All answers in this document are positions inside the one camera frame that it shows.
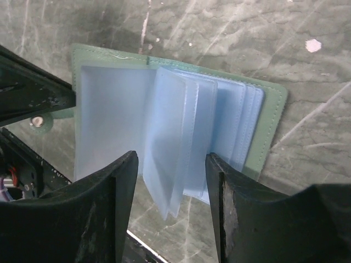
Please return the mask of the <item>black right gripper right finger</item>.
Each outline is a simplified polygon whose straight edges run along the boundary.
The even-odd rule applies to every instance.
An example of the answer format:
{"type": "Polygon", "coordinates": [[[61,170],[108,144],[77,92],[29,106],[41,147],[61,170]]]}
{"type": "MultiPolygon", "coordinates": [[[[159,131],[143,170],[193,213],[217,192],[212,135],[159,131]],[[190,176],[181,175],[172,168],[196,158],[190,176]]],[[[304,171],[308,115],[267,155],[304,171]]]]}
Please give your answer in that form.
{"type": "Polygon", "coordinates": [[[274,191],[206,157],[219,262],[350,262],[350,185],[274,191]]]}

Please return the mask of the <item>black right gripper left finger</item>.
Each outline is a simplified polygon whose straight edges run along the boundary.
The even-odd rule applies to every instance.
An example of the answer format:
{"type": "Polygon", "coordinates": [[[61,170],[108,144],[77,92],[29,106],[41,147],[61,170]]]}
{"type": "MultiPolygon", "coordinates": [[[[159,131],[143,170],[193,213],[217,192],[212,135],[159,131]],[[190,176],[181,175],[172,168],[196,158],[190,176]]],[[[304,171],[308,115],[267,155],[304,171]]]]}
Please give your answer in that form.
{"type": "Polygon", "coordinates": [[[137,175],[129,151],[40,198],[1,203],[1,262],[121,262],[137,175]]]}

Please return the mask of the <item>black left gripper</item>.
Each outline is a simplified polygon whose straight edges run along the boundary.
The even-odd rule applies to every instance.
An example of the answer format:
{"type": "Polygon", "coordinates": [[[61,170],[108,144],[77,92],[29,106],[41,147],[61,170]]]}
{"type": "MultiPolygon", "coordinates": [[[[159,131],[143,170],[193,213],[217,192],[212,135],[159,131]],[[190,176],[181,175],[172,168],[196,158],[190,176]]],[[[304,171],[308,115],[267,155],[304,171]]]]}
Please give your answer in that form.
{"type": "MultiPolygon", "coordinates": [[[[72,85],[1,46],[1,126],[76,106],[72,85]]],[[[39,198],[71,181],[6,128],[1,162],[10,187],[39,198]]]]}

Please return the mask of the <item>green card holder wallet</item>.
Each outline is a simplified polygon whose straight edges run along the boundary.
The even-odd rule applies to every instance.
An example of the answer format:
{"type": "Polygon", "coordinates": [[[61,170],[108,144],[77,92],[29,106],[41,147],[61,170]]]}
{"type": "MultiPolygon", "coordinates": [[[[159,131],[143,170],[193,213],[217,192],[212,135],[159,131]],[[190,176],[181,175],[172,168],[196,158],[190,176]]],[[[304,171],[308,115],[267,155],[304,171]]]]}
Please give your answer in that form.
{"type": "Polygon", "coordinates": [[[210,152],[257,178],[281,118],[283,86],[180,61],[74,44],[74,178],[133,150],[162,217],[183,196],[208,203],[210,152]]]}

